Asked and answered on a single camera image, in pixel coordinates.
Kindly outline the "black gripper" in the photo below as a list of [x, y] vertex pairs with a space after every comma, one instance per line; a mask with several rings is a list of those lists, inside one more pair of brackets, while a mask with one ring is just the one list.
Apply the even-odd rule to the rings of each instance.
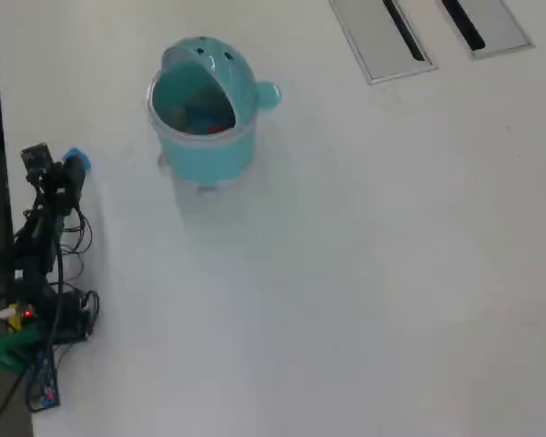
[[49, 164], [40, 174], [38, 198], [55, 216], [67, 217], [81, 199], [86, 165], [81, 157]]

